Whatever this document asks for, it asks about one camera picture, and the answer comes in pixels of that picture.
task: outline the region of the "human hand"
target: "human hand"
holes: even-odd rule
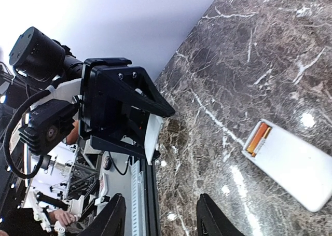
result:
[[[6,233],[5,231],[0,230],[0,236],[9,236],[9,235],[8,235],[8,233]]]
[[[76,221],[74,215],[63,211],[62,209],[55,210],[52,213],[54,215],[55,221],[59,221],[63,227],[69,226],[71,223],[74,223]]]
[[[71,133],[66,137],[66,143],[68,145],[72,145],[75,144],[76,141],[78,140],[78,120],[75,120],[75,122],[73,123],[73,130],[71,131]]]

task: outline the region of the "screw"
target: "screw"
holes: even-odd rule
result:
[[[52,137],[54,135],[54,129],[51,128],[49,131],[48,131],[48,136],[49,137]]]

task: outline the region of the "white robot part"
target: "white robot part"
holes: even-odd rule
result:
[[[51,92],[45,98],[34,103],[30,108],[31,110],[35,109],[38,105],[42,105],[51,99],[57,100],[66,100],[68,102],[72,102],[73,96],[80,94],[81,88],[81,79],[73,79],[71,81],[67,81],[59,84],[59,86]],[[78,113],[73,117],[73,119],[78,119]]]
[[[144,141],[145,156],[149,165],[152,165],[152,158],[157,148],[159,132],[162,129],[163,119],[157,115],[150,114],[147,123]]]
[[[41,228],[47,233],[50,233],[52,231],[52,225],[47,215],[44,213],[43,208],[39,206],[37,200],[38,193],[38,190],[31,190],[27,194],[27,198],[32,206],[35,221],[40,221]],[[83,212],[84,196],[81,196],[78,200],[64,200],[63,202],[68,205],[67,211],[75,217],[75,221],[78,221]],[[66,229],[61,226],[59,221],[55,223],[54,230],[58,233],[58,236],[65,236]]]

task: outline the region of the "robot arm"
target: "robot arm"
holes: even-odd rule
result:
[[[20,178],[37,174],[44,155],[74,128],[73,117],[78,111],[79,135],[91,139],[92,148],[143,158],[149,164],[160,156],[156,144],[162,118],[174,115],[175,110],[142,67],[130,66],[132,62],[125,58],[95,58],[83,63],[70,48],[34,27],[18,38],[9,63],[27,87],[42,90],[17,109],[5,133],[4,155]],[[32,173],[25,174],[12,162],[9,141],[29,107],[29,124],[19,129],[20,137],[40,158]],[[123,142],[124,136],[134,144]]]
[[[39,206],[40,202],[43,201],[56,207],[60,207],[65,211],[68,211],[69,213],[74,215],[76,221],[78,221],[82,215],[84,196],[81,196],[79,200],[72,199],[62,202],[60,200],[48,197],[43,193],[39,192],[38,190],[31,190],[27,194],[27,198],[32,206],[35,221],[40,221],[42,229],[47,233],[50,233],[52,231],[52,224],[49,221],[45,209]],[[61,226],[59,221],[56,221],[54,225],[54,230],[58,233],[58,236],[65,236],[65,228]]]

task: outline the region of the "orange object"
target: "orange object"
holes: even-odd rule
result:
[[[256,148],[256,146],[258,145],[260,139],[263,137],[263,135],[265,134],[266,130],[268,129],[268,125],[266,123],[261,123],[260,127],[258,128],[256,135],[254,136],[254,138],[251,140],[247,151],[252,154],[254,152],[254,149]]]

